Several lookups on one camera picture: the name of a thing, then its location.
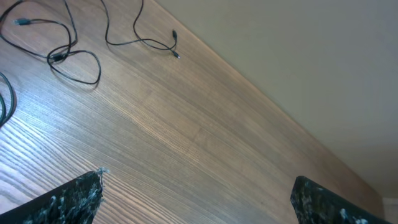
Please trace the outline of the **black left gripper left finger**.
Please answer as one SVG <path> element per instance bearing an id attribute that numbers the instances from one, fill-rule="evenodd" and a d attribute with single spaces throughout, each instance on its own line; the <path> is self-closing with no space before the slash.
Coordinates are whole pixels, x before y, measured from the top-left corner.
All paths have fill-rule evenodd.
<path id="1" fill-rule="evenodd" d="M 1 224 L 93 223 L 104 200 L 103 174 L 89 171 L 19 207 L 1 214 Z"/>

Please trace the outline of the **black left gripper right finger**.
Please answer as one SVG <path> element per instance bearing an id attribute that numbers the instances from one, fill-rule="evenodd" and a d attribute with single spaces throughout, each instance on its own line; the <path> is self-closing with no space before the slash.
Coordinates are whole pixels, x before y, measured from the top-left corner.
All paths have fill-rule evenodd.
<path id="1" fill-rule="evenodd" d="M 290 202 L 300 224 L 388 224 L 305 176 L 296 177 Z"/>

